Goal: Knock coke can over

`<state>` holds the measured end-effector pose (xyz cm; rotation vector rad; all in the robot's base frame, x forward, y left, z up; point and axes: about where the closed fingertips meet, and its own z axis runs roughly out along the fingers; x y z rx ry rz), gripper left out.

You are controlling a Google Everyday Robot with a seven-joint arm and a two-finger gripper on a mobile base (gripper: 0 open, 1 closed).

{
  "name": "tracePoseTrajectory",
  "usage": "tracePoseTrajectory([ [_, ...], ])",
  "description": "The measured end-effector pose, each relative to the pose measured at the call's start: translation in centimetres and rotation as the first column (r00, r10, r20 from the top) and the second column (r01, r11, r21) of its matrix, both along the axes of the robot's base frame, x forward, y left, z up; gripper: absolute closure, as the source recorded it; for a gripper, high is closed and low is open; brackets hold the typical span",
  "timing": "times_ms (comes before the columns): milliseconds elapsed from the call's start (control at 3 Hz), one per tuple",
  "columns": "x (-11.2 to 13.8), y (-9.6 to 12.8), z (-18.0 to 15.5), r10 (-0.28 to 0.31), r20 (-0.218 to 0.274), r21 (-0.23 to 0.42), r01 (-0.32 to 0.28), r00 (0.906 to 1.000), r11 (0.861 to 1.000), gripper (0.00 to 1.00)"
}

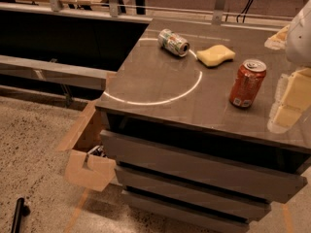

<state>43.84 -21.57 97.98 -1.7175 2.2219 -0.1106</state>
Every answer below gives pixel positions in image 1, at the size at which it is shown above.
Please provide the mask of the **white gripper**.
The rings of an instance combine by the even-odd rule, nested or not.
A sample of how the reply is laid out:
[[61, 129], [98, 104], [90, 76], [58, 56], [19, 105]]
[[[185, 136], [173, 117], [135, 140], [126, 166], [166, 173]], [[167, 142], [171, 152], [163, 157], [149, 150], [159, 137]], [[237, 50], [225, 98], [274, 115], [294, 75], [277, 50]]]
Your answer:
[[[286, 25], [269, 37], [264, 46], [272, 50], [285, 49], [286, 57], [298, 66], [311, 66], [311, 0]], [[283, 134], [291, 129], [311, 106], [311, 69], [300, 68], [290, 75], [282, 74], [274, 96], [267, 128]]]

